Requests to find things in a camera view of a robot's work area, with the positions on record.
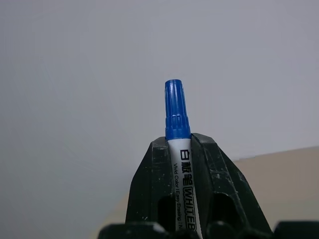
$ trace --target blue marker cap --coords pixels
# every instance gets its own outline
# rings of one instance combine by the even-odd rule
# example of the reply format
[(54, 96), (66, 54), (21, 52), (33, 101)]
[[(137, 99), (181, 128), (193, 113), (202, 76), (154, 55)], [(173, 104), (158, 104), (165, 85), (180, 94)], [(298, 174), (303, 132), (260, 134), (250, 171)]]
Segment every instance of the blue marker cap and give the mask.
[(191, 138), (183, 85), (180, 80), (165, 82), (166, 140)]

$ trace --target gray wall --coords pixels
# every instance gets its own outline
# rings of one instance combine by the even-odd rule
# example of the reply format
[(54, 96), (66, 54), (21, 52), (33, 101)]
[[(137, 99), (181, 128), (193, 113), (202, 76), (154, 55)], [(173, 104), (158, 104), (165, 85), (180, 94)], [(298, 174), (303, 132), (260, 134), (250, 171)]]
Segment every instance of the gray wall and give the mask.
[(319, 145), (319, 1), (2, 0), (1, 238), (85, 239), (164, 135), (233, 159)]

